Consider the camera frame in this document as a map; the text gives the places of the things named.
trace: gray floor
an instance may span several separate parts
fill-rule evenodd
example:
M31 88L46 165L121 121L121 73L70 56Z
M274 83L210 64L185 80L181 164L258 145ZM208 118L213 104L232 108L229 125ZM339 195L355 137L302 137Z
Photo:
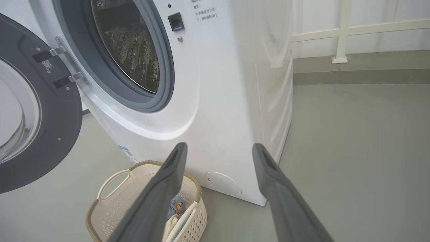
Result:
M294 86L280 167L335 241L426 241L430 85ZM84 218L103 183L130 165L91 114L69 156L0 195L0 240L90 242ZM269 205L203 189L201 239L277 241Z
M348 63L332 56L294 59L294 85L430 84L430 50L348 54Z

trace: label sticker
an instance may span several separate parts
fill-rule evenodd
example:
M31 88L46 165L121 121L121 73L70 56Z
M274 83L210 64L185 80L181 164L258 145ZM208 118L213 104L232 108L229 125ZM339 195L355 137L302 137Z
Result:
M49 60L42 62L47 70L54 68Z
M123 150L124 154L127 156L127 158L133 162L133 163L138 163L137 159L131 154L131 152L129 151L129 149L127 149L126 147L122 147L122 146L118 146L121 150Z

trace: barcode sticker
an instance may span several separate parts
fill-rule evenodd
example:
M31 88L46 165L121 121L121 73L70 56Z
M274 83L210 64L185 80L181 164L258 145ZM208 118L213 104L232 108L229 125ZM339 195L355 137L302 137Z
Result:
M122 147L122 146L118 146L121 150L123 150L124 154L127 156L127 158L133 162L133 163L138 163L138 160L136 159L136 157L134 157L132 155L132 153L129 151L129 149L127 149L126 147Z

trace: basket handle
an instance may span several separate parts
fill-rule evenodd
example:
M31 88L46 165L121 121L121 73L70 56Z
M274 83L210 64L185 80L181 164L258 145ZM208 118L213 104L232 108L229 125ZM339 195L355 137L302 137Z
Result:
M181 218L176 222L175 226L173 227L172 231L170 232L169 236L166 239L166 242L171 242L172 240L177 241L177 238L180 236L178 235L176 238L174 238L173 236L176 235L176 233L178 232L179 228L182 226L183 223L185 223L184 228L187 226L187 224L191 221L192 216L194 215L194 213L196 213L196 207L197 207L198 203L196 201L194 201L189 208L187 208L187 210L183 213L183 215L181 216Z
M103 193L104 189L106 188L106 186L116 177L118 177L119 175L122 175L124 173L127 173L127 177L124 179L124 181L122 181L111 193L109 193L109 195L107 195L106 197L102 198L101 194ZM118 171L117 173L113 174L110 178L108 178L103 185L100 187L100 190L98 191L97 194L97 200L101 201L101 200L105 200L108 197L110 197L116 190L118 190L118 188L124 184L125 181L127 181L127 179L130 177L131 171L129 169L127 170L123 170L123 171Z

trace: open door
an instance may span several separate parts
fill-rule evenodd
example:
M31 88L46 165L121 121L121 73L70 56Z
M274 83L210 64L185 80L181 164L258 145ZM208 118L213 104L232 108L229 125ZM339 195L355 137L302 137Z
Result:
M37 35L0 14L0 193L25 186L70 152L82 123L74 80Z

